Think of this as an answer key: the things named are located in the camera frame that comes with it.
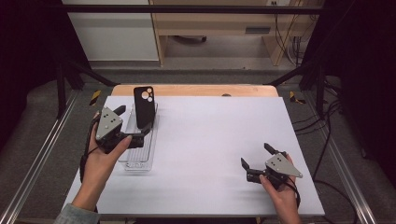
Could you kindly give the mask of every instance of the table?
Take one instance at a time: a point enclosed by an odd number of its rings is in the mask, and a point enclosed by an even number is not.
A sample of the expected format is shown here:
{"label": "table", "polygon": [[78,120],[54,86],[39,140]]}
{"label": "table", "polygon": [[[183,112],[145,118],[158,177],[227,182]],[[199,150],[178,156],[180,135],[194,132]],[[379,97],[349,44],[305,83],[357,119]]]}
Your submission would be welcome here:
{"label": "table", "polygon": [[[120,102],[133,100],[128,96],[132,87],[116,87],[106,105],[112,108]],[[160,115],[152,170],[126,173],[116,164],[98,203],[101,214],[122,217],[273,216],[276,211],[269,196],[261,185],[246,181],[246,172],[240,164],[243,157],[252,168],[264,169],[263,162],[271,158],[262,147],[267,142],[288,151],[304,174],[297,180],[302,197],[299,213],[302,216],[324,215],[283,99],[277,97],[275,88],[249,85],[152,87]],[[219,97],[223,93],[239,96]],[[77,174],[65,203],[73,200],[78,188]]]}

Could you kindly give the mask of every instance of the white surface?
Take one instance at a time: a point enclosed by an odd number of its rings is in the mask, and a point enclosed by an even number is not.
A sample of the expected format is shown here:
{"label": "white surface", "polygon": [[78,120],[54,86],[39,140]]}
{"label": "white surface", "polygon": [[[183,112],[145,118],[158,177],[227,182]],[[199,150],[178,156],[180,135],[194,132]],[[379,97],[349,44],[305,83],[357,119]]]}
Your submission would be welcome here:
{"label": "white surface", "polygon": [[[110,108],[133,97],[110,96]],[[98,204],[109,215],[259,217],[274,215],[261,185],[248,183],[241,157],[264,169],[268,143],[287,151],[304,177],[297,178],[302,216],[324,211],[282,98],[156,97],[161,118],[152,170],[128,174],[117,164]],[[65,203],[79,188],[78,174]]]}
{"label": "white surface", "polygon": [[[148,5],[147,0],[63,0],[64,4]],[[149,13],[68,13],[89,61],[158,61]]]}

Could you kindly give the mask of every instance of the sleeve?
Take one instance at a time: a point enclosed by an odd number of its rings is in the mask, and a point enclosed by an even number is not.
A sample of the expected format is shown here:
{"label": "sleeve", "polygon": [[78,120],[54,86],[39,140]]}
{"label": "sleeve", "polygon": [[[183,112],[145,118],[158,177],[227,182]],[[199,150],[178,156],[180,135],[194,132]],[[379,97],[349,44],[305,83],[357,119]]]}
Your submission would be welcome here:
{"label": "sleeve", "polygon": [[99,217],[100,215],[97,213],[75,207],[69,203],[64,207],[61,214],[56,217],[54,224],[91,224],[97,223],[99,221]]}

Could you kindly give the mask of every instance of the person's left hand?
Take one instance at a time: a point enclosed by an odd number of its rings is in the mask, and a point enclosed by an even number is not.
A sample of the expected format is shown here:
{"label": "person's left hand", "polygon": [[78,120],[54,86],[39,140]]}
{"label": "person's left hand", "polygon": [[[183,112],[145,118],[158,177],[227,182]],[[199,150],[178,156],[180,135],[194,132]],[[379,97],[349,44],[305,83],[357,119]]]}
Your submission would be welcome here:
{"label": "person's left hand", "polygon": [[117,146],[108,154],[98,147],[95,136],[98,124],[92,128],[91,140],[87,163],[85,164],[85,174],[81,188],[72,204],[76,207],[93,211],[100,194],[105,188],[106,182],[113,171],[114,165],[120,155],[128,148],[132,136],[122,139]]}

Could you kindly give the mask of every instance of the person's right hand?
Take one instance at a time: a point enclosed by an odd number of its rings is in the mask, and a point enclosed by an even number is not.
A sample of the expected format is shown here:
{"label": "person's right hand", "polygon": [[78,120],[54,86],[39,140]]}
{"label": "person's right hand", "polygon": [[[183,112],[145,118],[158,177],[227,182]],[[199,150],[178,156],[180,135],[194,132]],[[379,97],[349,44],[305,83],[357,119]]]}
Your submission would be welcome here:
{"label": "person's right hand", "polygon": [[[295,176],[291,176],[290,179],[295,183]],[[282,185],[279,187],[279,190],[276,191],[271,182],[263,175],[260,175],[260,181],[273,201],[280,222],[283,224],[301,223],[294,190],[286,185]]]}

